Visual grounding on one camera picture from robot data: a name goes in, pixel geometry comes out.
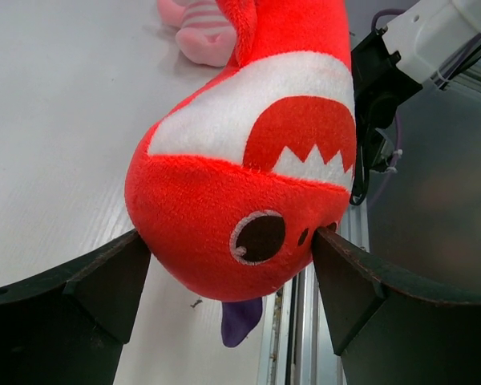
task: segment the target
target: pink plush toy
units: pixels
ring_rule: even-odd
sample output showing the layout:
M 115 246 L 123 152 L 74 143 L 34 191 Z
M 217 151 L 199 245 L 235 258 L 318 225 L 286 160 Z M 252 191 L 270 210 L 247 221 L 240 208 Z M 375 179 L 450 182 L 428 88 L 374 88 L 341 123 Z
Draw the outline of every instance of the pink plush toy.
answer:
M 236 43 L 232 24 L 214 0 L 190 0 L 180 6 L 173 0 L 157 0 L 162 22 L 176 26 L 176 42 L 189 60 L 212 67 L 226 65 Z

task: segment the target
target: white teeth pattern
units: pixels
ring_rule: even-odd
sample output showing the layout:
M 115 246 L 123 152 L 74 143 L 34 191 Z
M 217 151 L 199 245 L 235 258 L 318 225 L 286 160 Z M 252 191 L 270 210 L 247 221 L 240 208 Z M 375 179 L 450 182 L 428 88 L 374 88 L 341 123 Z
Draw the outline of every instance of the white teeth pattern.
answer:
M 304 162 L 290 148 L 285 147 L 273 172 L 302 180 L 335 184 L 348 191 L 353 187 L 353 167 L 344 172 L 340 151 L 325 164 L 317 145 L 313 146 Z

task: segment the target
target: plush toy eye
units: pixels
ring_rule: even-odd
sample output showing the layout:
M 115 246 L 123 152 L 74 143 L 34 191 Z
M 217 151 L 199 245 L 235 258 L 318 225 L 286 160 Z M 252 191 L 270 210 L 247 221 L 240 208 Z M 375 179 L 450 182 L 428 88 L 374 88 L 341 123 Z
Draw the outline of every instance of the plush toy eye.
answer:
M 230 238 L 230 251 L 245 265 L 268 261 L 280 251 L 285 240 L 285 221 L 274 211 L 257 211 L 243 218 Z

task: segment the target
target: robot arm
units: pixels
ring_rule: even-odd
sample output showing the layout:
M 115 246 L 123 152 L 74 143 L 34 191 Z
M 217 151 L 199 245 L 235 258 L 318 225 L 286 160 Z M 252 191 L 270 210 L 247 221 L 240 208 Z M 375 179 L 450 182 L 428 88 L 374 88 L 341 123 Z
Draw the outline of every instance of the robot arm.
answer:
M 422 0 L 388 23 L 382 36 L 397 68 L 426 82 L 456 52 L 481 33 L 481 0 Z
M 445 62 L 481 37 L 481 0 L 421 0 L 352 51 L 358 155 L 352 205 L 369 188 L 370 170 L 384 172 L 388 128 L 400 104 L 422 90 Z

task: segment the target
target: stuffed toy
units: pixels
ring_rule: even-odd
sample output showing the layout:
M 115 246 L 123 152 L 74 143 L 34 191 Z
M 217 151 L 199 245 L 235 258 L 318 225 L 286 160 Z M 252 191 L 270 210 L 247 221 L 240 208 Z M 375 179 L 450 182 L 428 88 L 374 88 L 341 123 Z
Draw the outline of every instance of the stuffed toy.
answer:
M 180 28 L 176 43 L 197 64 L 223 67 L 232 55 L 236 32 L 214 0 L 190 0 L 179 6 L 173 0 L 157 0 L 162 22 Z
M 237 346 L 262 298 L 311 261 L 315 230 L 349 205 L 356 158 L 342 0 L 219 0 L 236 28 L 226 68 L 140 141 L 132 223 L 191 291 L 223 302 Z

